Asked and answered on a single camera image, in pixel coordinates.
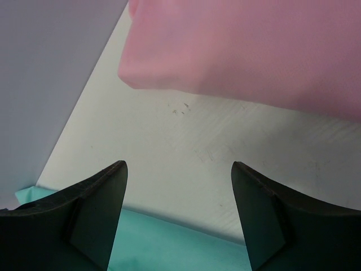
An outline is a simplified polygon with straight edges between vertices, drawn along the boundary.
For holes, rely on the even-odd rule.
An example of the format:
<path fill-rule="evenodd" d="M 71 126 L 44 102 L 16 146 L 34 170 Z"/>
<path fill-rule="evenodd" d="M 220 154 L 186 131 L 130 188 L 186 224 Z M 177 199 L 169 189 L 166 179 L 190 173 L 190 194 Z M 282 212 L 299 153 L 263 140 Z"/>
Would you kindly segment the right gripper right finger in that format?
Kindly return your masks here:
<path fill-rule="evenodd" d="M 360 270 L 360 211 L 312 198 L 241 162 L 232 188 L 252 270 Z"/>

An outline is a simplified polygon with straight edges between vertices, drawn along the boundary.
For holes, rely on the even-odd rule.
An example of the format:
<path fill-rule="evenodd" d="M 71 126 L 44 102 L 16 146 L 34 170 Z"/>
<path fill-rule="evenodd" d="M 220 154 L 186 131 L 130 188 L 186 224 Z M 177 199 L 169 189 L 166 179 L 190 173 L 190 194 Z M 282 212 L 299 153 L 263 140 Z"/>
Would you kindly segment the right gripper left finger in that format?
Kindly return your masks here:
<path fill-rule="evenodd" d="M 1 210 L 1 270 L 107 270 L 127 184 L 117 161 L 16 209 Z"/>

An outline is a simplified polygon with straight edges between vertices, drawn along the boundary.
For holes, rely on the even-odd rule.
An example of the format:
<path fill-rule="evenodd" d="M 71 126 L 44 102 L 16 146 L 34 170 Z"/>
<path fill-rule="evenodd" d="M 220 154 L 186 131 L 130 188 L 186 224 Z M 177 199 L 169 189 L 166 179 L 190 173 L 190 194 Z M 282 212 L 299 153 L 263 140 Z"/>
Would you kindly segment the teal t shirt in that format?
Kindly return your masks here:
<path fill-rule="evenodd" d="M 250 270 L 245 246 L 122 209 L 108 270 Z"/>

